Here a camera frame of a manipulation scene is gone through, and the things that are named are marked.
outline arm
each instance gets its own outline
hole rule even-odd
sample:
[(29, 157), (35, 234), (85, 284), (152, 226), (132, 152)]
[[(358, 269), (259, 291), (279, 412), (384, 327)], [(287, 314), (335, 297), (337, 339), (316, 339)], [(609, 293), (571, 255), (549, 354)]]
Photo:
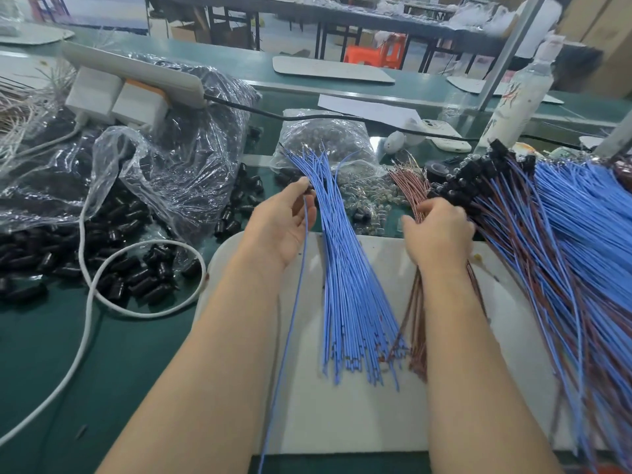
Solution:
[[(274, 306), (303, 244), (308, 184), (303, 178), (257, 206), (204, 314), (99, 474), (247, 472), (270, 378)], [(304, 199), (312, 225), (314, 199)]]
[(561, 474), (465, 269), (474, 225), (445, 199), (419, 207), (426, 219), (403, 229), (423, 280), (433, 472)]

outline bundle of brown wires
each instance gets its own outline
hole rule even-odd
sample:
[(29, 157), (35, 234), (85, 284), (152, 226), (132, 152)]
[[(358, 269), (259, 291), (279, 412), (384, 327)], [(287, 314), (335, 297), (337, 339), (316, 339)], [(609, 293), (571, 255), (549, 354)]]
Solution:
[[(418, 172), (412, 166), (397, 166), (391, 171), (391, 177), (393, 181), (398, 185), (399, 189), (404, 193), (411, 207), (413, 208), (413, 214), (415, 221), (421, 223), (423, 221), (423, 215), (418, 209), (418, 206), (426, 200), (426, 193), (430, 189), (430, 182), (426, 179), (424, 174), (421, 173), (419, 166), (416, 167)], [(478, 281), (471, 268), (470, 263), (467, 263), (468, 274), (472, 281), (472, 286), (478, 297), (478, 301), (485, 311), (485, 304), (483, 303), (483, 296), (480, 293)], [(423, 310), (423, 282), (422, 275), (417, 269), (415, 272), (415, 280), (413, 281), (413, 288), (408, 299), (408, 306), (406, 315), (402, 321), (399, 335), (402, 335), (406, 331), (409, 319), (412, 317), (411, 327), (411, 351), (410, 351), (410, 365), (411, 371), (414, 371), (424, 382), (427, 381), (427, 363), (426, 363), (426, 322), (425, 312)]]

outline floor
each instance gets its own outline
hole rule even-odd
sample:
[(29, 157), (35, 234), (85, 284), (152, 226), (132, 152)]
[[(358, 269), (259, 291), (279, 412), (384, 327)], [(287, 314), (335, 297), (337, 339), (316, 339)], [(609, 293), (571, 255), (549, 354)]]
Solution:
[[(145, 0), (64, 0), (71, 17), (76, 19), (88, 19), (94, 24), (106, 24), (110, 26), (127, 26), (131, 28), (146, 28), (149, 22), (152, 37), (166, 39), (171, 37), (171, 27), (164, 20), (147, 18)], [(18, 0), (25, 17), (31, 18), (30, 6), (27, 0)], [(223, 13), (223, 9), (216, 9), (217, 13)], [(289, 23), (282, 21), (272, 14), (261, 14), (261, 49), (273, 54), (295, 54), (301, 50), (307, 50), (309, 56), (313, 56), (316, 42), (316, 25), (306, 24), (303, 31), (296, 23), (292, 23), (292, 31)], [(412, 42), (404, 62), (404, 70), (417, 71), (422, 62), (425, 45)], [(341, 47), (334, 44), (332, 36), (328, 37), (325, 51), (325, 59), (339, 61)], [(447, 54), (435, 54), (430, 65), (432, 74), (463, 74), (470, 55), (465, 55), (459, 63), (454, 57)], [(474, 63), (469, 77), (483, 78), (491, 59), (478, 57)]]

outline white power adapter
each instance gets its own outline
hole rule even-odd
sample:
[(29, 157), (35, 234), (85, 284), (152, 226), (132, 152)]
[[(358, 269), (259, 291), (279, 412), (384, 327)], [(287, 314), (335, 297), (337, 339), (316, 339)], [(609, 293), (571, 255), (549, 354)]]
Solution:
[(115, 74), (82, 66), (66, 99), (73, 113), (88, 115), (95, 121), (114, 124), (112, 108), (122, 89), (122, 79)]
[(160, 88), (128, 79), (112, 109), (112, 115), (130, 127), (155, 131), (169, 111), (167, 94)]

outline orange stool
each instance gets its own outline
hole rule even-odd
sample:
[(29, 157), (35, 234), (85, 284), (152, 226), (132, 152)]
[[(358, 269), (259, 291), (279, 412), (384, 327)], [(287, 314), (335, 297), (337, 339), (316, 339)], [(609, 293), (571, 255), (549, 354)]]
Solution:
[(350, 46), (344, 52), (344, 62), (399, 69), (405, 44), (406, 35), (391, 35), (379, 48)]

